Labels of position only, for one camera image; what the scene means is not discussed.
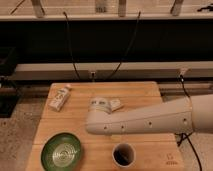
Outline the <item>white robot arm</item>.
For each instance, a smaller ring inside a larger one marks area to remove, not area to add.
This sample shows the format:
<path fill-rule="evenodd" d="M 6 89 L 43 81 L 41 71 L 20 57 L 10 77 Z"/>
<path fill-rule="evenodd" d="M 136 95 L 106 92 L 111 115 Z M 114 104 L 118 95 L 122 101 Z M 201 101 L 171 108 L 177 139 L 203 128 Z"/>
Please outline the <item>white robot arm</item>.
<path fill-rule="evenodd" d="M 105 98 L 93 98 L 85 123 L 90 134 L 213 133 L 213 94 L 184 97 L 115 112 Z"/>

